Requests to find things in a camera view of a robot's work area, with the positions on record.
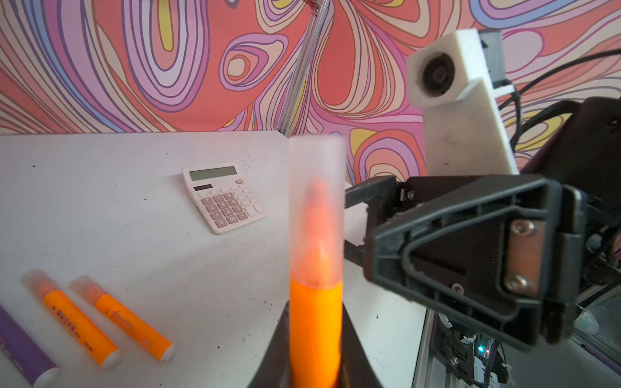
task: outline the purple marker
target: purple marker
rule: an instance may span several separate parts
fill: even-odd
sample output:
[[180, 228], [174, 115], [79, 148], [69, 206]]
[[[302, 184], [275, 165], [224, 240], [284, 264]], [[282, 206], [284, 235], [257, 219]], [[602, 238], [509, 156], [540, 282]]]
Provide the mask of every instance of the purple marker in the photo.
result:
[[60, 372], [60, 368], [26, 334], [0, 305], [0, 349], [30, 385], [45, 387]]

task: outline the calculator button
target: calculator button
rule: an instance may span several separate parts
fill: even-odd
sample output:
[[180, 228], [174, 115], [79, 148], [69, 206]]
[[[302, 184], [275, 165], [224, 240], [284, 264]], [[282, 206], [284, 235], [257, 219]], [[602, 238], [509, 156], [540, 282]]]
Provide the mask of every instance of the calculator button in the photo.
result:
[[256, 215], [255, 209], [252, 206], [246, 206], [246, 213], [251, 217]]

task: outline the translucent marker cap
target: translucent marker cap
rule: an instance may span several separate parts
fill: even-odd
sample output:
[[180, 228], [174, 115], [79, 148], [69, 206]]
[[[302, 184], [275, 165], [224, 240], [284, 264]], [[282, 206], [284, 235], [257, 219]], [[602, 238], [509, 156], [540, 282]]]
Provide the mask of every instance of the translucent marker cap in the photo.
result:
[[58, 289], [58, 286], [41, 269], [32, 269], [22, 275], [22, 284], [28, 288], [32, 295], [39, 301], [50, 292]]
[[345, 155], [335, 136], [289, 142], [289, 275], [316, 289], [343, 280]]
[[90, 304], [97, 303], [102, 295], [108, 293], [103, 287], [86, 275], [82, 275], [71, 282], [71, 289], [74, 290], [76, 294], [82, 295]]

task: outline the marker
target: marker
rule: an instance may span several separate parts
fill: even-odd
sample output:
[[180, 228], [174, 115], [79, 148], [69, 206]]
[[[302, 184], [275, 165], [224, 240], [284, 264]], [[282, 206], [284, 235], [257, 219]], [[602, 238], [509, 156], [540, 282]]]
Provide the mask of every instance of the marker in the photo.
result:
[[338, 386], [343, 313], [343, 144], [290, 142], [289, 355], [292, 387]]
[[35, 388], [51, 384], [60, 368], [0, 305], [0, 350]]
[[25, 273], [22, 284], [102, 368], [111, 368], [119, 362], [121, 350], [73, 304], [45, 272], [33, 269]]
[[130, 337], [160, 361], [169, 360], [175, 353], [171, 341], [159, 334], [130, 309], [107, 293], [88, 276], [80, 276], [71, 283], [71, 288], [93, 304]]

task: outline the colorful wallpaper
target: colorful wallpaper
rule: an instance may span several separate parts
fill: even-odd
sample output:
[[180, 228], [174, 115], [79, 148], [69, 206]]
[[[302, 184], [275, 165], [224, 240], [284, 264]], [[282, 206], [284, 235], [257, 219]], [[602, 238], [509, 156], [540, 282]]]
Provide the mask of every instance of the colorful wallpaper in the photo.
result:
[[[523, 86], [621, 47], [619, 0], [333, 0], [294, 133], [348, 145], [348, 180], [426, 173], [423, 120], [407, 103], [411, 53], [455, 29], [503, 30]], [[0, 133], [271, 130], [312, 3], [306, 0], [0, 0]], [[621, 96], [619, 57], [560, 73], [523, 97]], [[502, 110], [509, 135], [515, 114]], [[519, 166], [566, 120], [535, 127]]]
[[272, 129], [303, 0], [0, 0], [0, 133]]

